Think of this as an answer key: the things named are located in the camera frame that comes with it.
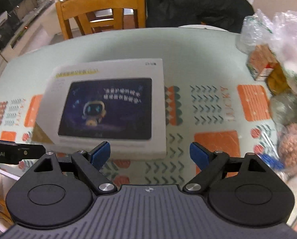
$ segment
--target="silver bolt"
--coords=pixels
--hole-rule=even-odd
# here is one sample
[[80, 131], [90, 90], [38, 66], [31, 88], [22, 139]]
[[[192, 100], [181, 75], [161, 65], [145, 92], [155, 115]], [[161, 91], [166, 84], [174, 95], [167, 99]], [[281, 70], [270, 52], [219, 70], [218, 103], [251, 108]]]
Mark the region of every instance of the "silver bolt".
[[186, 189], [189, 191], [199, 191], [202, 187], [197, 183], [190, 183], [186, 185]]
[[114, 185], [111, 183], [103, 183], [99, 186], [101, 191], [112, 191], [114, 189]]

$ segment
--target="gray ribbed panel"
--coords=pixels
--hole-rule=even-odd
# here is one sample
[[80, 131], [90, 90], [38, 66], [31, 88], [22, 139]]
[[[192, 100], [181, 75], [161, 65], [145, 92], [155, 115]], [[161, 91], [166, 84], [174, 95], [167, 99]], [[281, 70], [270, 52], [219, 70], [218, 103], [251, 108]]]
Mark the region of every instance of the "gray ribbed panel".
[[90, 212], [67, 227], [34, 231], [13, 226], [1, 239], [297, 239], [287, 225], [250, 229], [215, 216], [199, 196], [176, 185], [131, 186], [97, 199]]

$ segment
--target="cartoon robot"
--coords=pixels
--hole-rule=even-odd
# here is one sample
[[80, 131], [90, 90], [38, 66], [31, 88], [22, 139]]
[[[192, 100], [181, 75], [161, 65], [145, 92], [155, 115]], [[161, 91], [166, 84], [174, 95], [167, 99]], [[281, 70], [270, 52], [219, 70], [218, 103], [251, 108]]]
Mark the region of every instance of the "cartoon robot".
[[105, 105], [102, 101], [88, 102], [83, 107], [82, 118], [86, 120], [85, 125], [97, 126], [106, 115]]

